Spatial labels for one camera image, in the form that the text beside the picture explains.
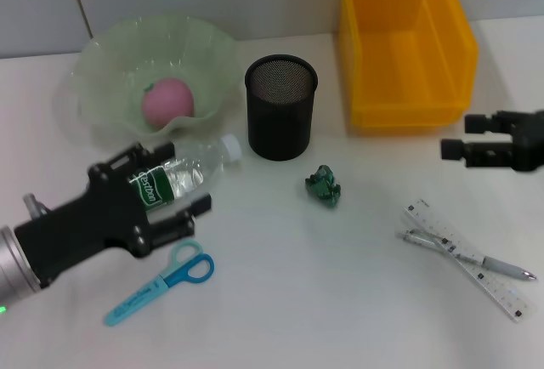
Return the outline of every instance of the scissor blade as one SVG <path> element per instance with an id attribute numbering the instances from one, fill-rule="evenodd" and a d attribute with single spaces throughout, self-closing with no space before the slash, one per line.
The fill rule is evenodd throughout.
<path id="1" fill-rule="evenodd" d="M 155 298 L 160 297 L 166 291 L 168 291 L 168 286 L 162 277 L 157 276 L 153 281 L 148 282 L 121 304 L 117 305 L 105 317 L 105 324 L 108 326 L 117 325 L 139 309 L 144 308 Z"/>

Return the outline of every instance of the pink ball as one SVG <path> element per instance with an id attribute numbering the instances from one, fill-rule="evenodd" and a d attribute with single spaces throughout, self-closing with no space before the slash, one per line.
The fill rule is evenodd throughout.
<path id="1" fill-rule="evenodd" d="M 193 94 L 181 80 L 163 78 L 145 91 L 142 112 L 150 125 L 162 128 L 177 116 L 193 116 Z"/>

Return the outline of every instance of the pen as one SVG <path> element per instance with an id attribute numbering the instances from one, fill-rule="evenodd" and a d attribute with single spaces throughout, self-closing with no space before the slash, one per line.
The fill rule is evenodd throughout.
<path id="1" fill-rule="evenodd" d="M 407 230 L 405 233 L 402 234 L 402 238 L 405 241 L 409 241 L 411 243 L 419 244 L 424 247 L 432 248 L 433 250 L 440 250 L 436 247 L 434 242 L 428 237 L 429 233 L 421 232 L 420 230 L 414 229 L 414 230 Z M 434 236 L 439 240 L 443 240 L 439 236 Z M 518 280 L 536 280 L 536 275 L 530 273 L 527 270 L 522 269 L 521 267 L 518 267 L 516 265 L 512 265 L 509 263 L 505 263 L 501 260 L 497 260 L 496 258 L 492 258 L 489 256 L 484 256 L 483 261 L 480 261 L 479 259 L 472 258 L 468 256 L 467 254 L 459 254 L 457 258 L 468 261 L 470 263 L 481 265 L 482 267 L 485 267 L 488 270 L 495 271 L 499 274 L 509 275 L 513 278 L 517 278 Z"/>

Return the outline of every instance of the blue scissors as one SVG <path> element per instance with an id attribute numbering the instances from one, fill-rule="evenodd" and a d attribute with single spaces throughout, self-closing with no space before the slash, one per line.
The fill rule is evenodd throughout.
<path id="1" fill-rule="evenodd" d="M 179 262 L 178 254 L 184 247 L 193 247 L 195 253 L 183 262 Z M 119 322 L 126 320 L 130 315 L 144 308 L 151 301 L 159 298 L 162 294 L 181 281 L 187 281 L 194 284 L 206 281 L 212 276 L 215 267 L 212 258 L 208 254 L 203 254 L 202 252 L 202 246 L 195 240 L 186 239 L 178 243 L 172 249 L 170 265 L 168 265 L 161 274 L 145 284 L 121 304 L 117 305 L 105 317 L 105 324 L 107 326 L 114 326 Z M 202 277 L 190 275 L 189 271 L 200 262 L 208 263 L 208 272 Z"/>

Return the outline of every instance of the white table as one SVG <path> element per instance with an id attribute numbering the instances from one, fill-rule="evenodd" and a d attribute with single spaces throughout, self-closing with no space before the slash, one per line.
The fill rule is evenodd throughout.
<path id="1" fill-rule="evenodd" d="M 472 111 L 543 108 L 544 18 L 473 27 L 481 58 Z M 320 86 L 310 147 L 296 160 L 268 162 L 249 149 L 242 86 L 208 131 L 233 132 L 245 149 L 213 187 L 212 213 L 197 221 L 216 262 L 212 279 L 179 285 L 109 328 L 104 315 L 165 266 L 170 247 L 144 260 L 103 252 L 0 316 L 0 366 L 542 368 L 542 312 L 514 324 L 450 261 L 394 236 L 403 204 L 421 195 L 489 255 L 544 276 L 542 173 L 442 162 L 439 139 L 461 136 L 459 124 L 424 137 L 347 137 L 328 35 L 239 50 L 244 68 L 266 54 L 298 55 Z M 60 87 L 76 60 L 0 60 L 0 217 L 12 227 L 28 218 L 24 193 L 50 207 L 69 200 L 86 184 L 86 167 L 124 145 L 77 121 Z M 334 212 L 303 191 L 323 163 L 343 186 Z M 517 285 L 542 306 L 542 284 Z"/>

